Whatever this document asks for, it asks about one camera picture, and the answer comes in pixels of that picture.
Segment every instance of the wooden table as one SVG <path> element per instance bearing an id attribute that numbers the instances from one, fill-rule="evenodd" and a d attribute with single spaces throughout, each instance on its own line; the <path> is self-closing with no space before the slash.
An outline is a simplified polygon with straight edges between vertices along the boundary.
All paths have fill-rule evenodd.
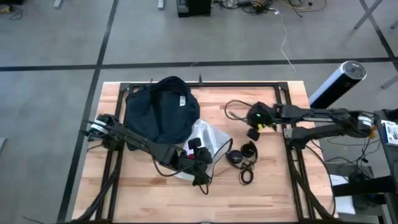
<path id="1" fill-rule="evenodd" d="M 292 104 L 308 108 L 303 82 L 288 84 Z M 104 83 L 97 114 L 114 113 L 118 91 L 119 83 Z M 275 91 L 269 87 L 201 87 L 192 88 L 192 93 L 200 104 L 201 119 L 228 133 L 234 141 L 233 149 L 239 149 L 249 141 L 246 136 L 249 126 L 225 117 L 223 108 L 226 102 L 275 103 Z M 241 108 L 239 112 L 246 111 L 247 108 Z M 302 123 L 299 126 L 313 127 L 314 124 Z M 198 187 L 192 187 L 189 180 L 160 176 L 150 155 L 143 151 L 131 152 L 125 147 L 114 222 L 296 222 L 281 127 L 278 126 L 277 132 L 271 128 L 262 130 L 255 143 L 259 158 L 253 183 L 242 186 L 238 180 L 239 170 L 222 158 L 216 165 L 208 195 L 203 195 Z M 319 149 L 312 148 L 322 156 Z M 328 211 L 332 211 L 332 193 L 325 168 L 311 151 L 304 150 L 303 156 L 312 192 Z M 73 218 L 79 217 L 99 192 L 105 158 L 106 150 L 103 148 L 87 153 Z M 303 197 L 301 201 L 306 211 Z"/>

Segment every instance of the plastic bag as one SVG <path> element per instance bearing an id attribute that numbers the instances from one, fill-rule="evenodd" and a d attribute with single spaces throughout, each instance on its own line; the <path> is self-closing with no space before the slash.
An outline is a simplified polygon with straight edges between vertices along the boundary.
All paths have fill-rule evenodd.
<path id="1" fill-rule="evenodd" d="M 229 135 L 222 132 L 218 128 L 208 124 L 206 121 L 198 119 L 192 125 L 192 133 L 189 138 L 185 141 L 183 149 L 186 150 L 187 154 L 193 154 L 193 150 L 188 148 L 188 141 L 193 138 L 200 138 L 201 147 L 207 147 L 213 158 L 213 163 L 209 164 L 206 173 L 209 177 L 213 177 L 214 166 L 223 155 L 231 149 L 232 139 Z M 176 177 L 194 180 L 194 176 L 181 172 Z"/>

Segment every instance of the gray floor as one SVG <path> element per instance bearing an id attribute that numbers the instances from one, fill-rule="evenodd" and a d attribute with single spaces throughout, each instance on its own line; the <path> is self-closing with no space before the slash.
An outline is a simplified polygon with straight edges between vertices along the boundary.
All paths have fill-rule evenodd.
<path id="1" fill-rule="evenodd" d="M 0 67 L 95 64 L 112 1 L 64 0 L 61 10 L 50 0 L 29 0 L 24 17 L 0 16 Z M 105 64 L 196 62 L 218 60 L 283 60 L 279 47 L 284 30 L 279 16 L 253 16 L 241 10 L 213 9 L 210 17 L 177 18 L 175 3 L 120 0 L 104 56 Z M 285 52 L 291 59 L 387 57 L 371 23 L 352 28 L 364 13 L 357 0 L 328 1 L 323 12 L 298 18 L 278 2 L 289 33 Z M 374 12 L 388 44 L 398 54 L 396 0 L 384 0 Z M 398 75 L 390 62 L 365 63 L 368 77 L 333 106 L 376 110 L 398 107 L 398 84 L 379 88 Z M 338 64 L 295 65 L 311 95 Z M 7 138 L 0 153 L 0 223 L 56 221 L 72 159 L 77 131 L 93 70 L 0 72 L 0 137 Z M 184 67 L 102 70 L 91 114 L 96 110 L 103 82 L 160 80 L 169 75 L 198 80 L 296 80 L 288 65 Z M 357 139 L 334 139 L 358 142 Z M 325 159 L 354 159 L 360 147 L 322 141 Z M 369 155 L 376 176 L 389 173 L 382 150 Z M 81 175 L 82 161 L 76 179 Z M 76 195 L 72 194 L 72 203 Z"/>

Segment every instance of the sticker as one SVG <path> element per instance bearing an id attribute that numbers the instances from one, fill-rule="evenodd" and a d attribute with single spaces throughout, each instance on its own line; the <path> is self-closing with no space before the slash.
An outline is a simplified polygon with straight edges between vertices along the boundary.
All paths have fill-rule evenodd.
<path id="1" fill-rule="evenodd" d="M 185 106 L 185 96 L 180 96 L 180 106 Z"/>

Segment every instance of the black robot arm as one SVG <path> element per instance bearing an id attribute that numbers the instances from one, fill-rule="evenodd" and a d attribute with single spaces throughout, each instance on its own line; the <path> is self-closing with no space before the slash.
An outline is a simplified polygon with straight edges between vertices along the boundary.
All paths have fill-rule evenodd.
<path id="1" fill-rule="evenodd" d="M 193 149 L 193 158 L 180 147 L 168 144 L 159 144 L 131 131 L 118 119 L 109 114 L 99 115 L 91 123 L 87 136 L 93 136 L 103 140 L 103 146 L 112 150 L 117 142 L 124 140 L 128 144 L 145 151 L 160 165 L 176 172 L 185 172 L 195 177 L 193 185 L 210 183 L 206 175 L 207 165 L 213 162 L 211 154 L 205 147 L 200 147 L 200 139 L 192 139 L 188 142 L 189 148 Z"/>
<path id="2" fill-rule="evenodd" d="M 295 124 L 300 121 L 316 121 L 332 123 L 315 128 L 292 128 L 285 130 L 289 144 L 303 149 L 311 139 L 349 135 L 354 138 L 365 138 L 371 133 L 373 120 L 361 111 L 346 109 L 303 109 L 294 105 L 278 105 L 269 107 L 264 103 L 255 103 L 246 115 L 248 125 L 252 127 L 248 136 L 258 140 L 258 131 L 266 126 L 276 130 L 277 124 Z"/>

